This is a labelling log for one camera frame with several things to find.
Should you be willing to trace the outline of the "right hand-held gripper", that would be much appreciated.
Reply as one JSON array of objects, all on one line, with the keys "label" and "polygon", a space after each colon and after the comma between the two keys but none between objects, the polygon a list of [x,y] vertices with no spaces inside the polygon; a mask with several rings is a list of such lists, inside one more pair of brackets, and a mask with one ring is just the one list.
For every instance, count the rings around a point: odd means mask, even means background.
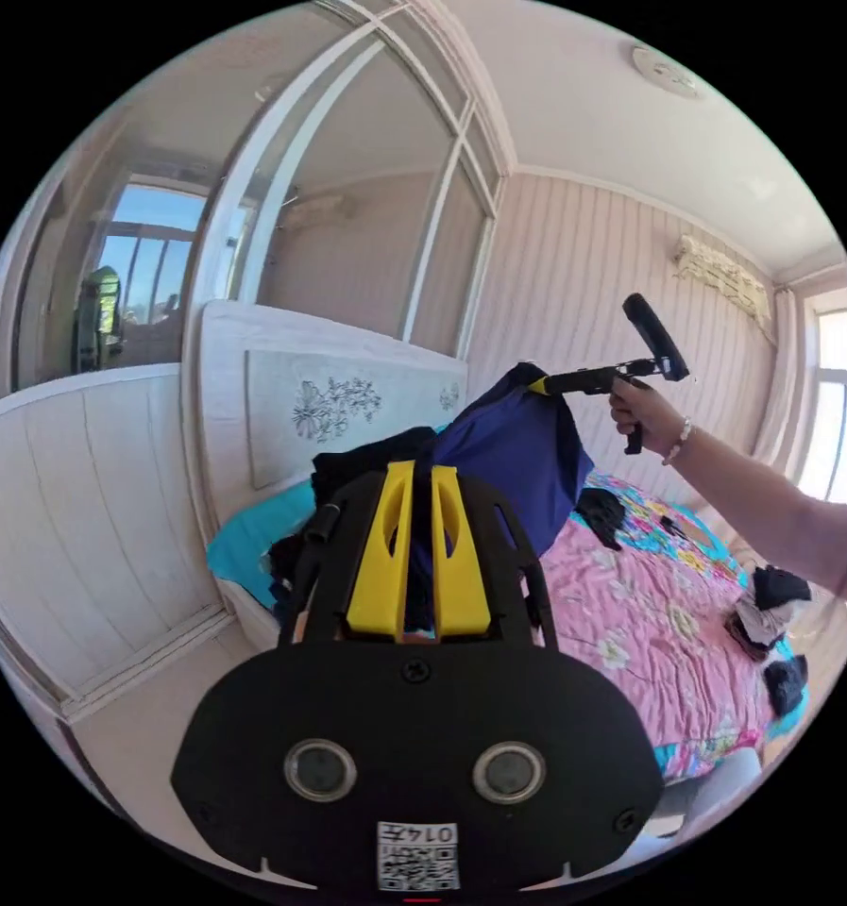
[{"label": "right hand-held gripper", "polygon": [[[654,375],[660,375],[666,380],[672,379],[673,360],[640,359],[614,366],[581,369],[562,375],[542,377],[530,383],[528,390],[531,393],[545,396],[581,393],[586,395],[605,395],[609,398],[615,378],[623,378],[627,381],[637,380],[649,385],[645,379]],[[628,454],[636,454],[643,449],[646,448],[642,446],[642,432],[638,428],[634,435],[627,437],[626,452]]]}]

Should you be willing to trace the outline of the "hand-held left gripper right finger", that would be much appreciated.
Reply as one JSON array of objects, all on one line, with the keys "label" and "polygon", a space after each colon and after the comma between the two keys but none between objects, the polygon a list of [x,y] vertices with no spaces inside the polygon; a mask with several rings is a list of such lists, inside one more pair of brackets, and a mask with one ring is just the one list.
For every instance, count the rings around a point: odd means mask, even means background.
[{"label": "hand-held left gripper right finger", "polygon": [[457,470],[435,466],[431,490],[436,638],[446,642],[483,636],[489,630],[491,615]]}]

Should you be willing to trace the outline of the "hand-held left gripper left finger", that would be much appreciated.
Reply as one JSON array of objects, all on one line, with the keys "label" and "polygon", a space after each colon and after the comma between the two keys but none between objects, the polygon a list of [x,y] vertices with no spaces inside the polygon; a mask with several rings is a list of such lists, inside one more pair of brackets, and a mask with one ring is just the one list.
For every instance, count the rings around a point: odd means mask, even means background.
[{"label": "hand-held left gripper left finger", "polygon": [[388,465],[347,607],[354,634],[402,640],[414,497],[412,461]]}]

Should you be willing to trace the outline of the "person's right hand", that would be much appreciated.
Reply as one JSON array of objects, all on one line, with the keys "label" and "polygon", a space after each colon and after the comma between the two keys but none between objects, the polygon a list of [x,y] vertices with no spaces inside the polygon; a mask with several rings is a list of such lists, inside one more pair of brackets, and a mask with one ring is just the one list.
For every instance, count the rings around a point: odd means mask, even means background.
[{"label": "person's right hand", "polygon": [[640,381],[613,380],[610,415],[619,434],[631,437],[638,428],[642,446],[668,464],[681,450],[690,432],[689,420],[667,399]]}]

